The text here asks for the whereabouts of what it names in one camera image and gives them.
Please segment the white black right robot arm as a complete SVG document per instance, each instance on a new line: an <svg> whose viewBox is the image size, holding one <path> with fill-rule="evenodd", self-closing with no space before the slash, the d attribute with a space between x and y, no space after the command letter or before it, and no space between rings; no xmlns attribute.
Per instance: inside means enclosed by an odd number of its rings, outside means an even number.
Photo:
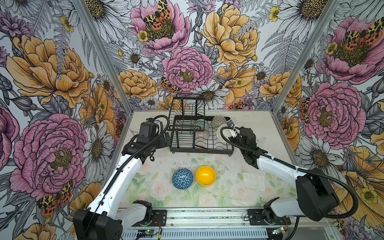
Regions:
<svg viewBox="0 0 384 240"><path fill-rule="evenodd" d="M263 218L272 224L283 217L307 217L320 221L335 209L340 200L330 177L320 169L301 169L279 160L258 147L256 136L250 128L237 127L232 120L220 131L224 141L238 148L245 162L255 169L272 174L297 191L291 199L275 197L264 205Z"/></svg>

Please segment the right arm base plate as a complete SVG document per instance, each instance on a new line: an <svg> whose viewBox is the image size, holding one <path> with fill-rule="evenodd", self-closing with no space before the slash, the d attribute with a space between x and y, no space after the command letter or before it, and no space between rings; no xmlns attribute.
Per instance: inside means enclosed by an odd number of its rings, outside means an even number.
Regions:
<svg viewBox="0 0 384 240"><path fill-rule="evenodd" d="M291 224L291 220L286 217L277 217L267 209L248 209L243 220L249 222L251 226L274 226Z"/></svg>

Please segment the mint green ceramic bowl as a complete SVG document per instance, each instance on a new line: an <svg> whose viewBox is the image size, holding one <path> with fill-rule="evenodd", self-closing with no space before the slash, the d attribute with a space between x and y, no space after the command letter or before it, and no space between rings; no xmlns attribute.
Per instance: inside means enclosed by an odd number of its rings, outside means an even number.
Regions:
<svg viewBox="0 0 384 240"><path fill-rule="evenodd" d="M204 131L208 131L210 129L209 123L202 119L196 121L196 126L200 127Z"/></svg>

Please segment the brown patterned ceramic bowl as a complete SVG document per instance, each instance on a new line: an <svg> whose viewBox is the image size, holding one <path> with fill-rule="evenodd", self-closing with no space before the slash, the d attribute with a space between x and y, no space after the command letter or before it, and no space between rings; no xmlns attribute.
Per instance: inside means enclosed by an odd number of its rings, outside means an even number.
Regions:
<svg viewBox="0 0 384 240"><path fill-rule="evenodd" d="M226 125L227 121L228 120L224 116L215 116L211 121L211 127L217 130L220 126Z"/></svg>

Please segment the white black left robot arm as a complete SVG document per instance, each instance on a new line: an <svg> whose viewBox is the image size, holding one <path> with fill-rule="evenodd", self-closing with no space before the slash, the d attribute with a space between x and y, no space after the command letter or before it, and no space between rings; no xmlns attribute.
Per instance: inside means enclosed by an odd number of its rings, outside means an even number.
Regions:
<svg viewBox="0 0 384 240"><path fill-rule="evenodd" d="M123 231L138 223L150 223L153 219L152 204L136 200L124 211L119 205L127 187L146 160L154 161L156 150L171 145L167 130L160 119L166 116L146 119L140 125L139 133L124 146L116 169L99 195L85 210L78 210L73 223L79 240L119 240Z"/></svg>

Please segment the blue geometric patterned bowl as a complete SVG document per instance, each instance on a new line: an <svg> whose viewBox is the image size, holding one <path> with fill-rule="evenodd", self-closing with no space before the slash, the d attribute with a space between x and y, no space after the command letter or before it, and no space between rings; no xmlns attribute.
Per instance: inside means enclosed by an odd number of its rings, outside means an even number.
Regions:
<svg viewBox="0 0 384 240"><path fill-rule="evenodd" d="M188 189L194 181L193 173L188 169L177 170L172 177L172 184L179 190Z"/></svg>

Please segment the pink striped ceramic bowl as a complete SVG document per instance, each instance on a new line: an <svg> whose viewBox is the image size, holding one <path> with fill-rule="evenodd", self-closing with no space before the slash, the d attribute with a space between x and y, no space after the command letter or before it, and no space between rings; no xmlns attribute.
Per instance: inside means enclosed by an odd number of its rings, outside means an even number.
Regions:
<svg viewBox="0 0 384 240"><path fill-rule="evenodd" d="M210 137L210 132L208 130L196 131L196 141L204 142L207 141Z"/></svg>

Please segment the yellow bowl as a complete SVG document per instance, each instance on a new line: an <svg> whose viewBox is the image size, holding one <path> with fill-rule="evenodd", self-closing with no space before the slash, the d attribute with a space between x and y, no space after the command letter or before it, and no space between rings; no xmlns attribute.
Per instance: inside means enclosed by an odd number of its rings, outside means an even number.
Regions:
<svg viewBox="0 0 384 240"><path fill-rule="evenodd" d="M203 187L209 187L216 181L216 172L213 168L202 166L196 171L196 180Z"/></svg>

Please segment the cream white bowl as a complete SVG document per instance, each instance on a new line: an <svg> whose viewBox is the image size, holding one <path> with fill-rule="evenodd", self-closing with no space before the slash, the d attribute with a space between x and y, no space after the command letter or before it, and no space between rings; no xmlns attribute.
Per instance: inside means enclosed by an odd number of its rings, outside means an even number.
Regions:
<svg viewBox="0 0 384 240"><path fill-rule="evenodd" d="M232 129L227 129L227 127L227 125L222 125L217 129L217 138L222 143L226 143L225 139L228 140L230 137L233 136L234 131Z"/></svg>

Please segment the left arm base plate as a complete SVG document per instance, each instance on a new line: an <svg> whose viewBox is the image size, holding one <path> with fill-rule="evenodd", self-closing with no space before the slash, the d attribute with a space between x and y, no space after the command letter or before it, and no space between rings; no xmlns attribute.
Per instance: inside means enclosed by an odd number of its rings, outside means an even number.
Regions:
<svg viewBox="0 0 384 240"><path fill-rule="evenodd" d="M149 221L143 220L139 223L134 224L133 226L134 227L147 227L147 226L158 227L159 226L158 223L156 222L156 220L154 220L154 218L156 218L160 226L165 227L167 222L167 213L168 213L167 210L153 210L152 218Z"/></svg>

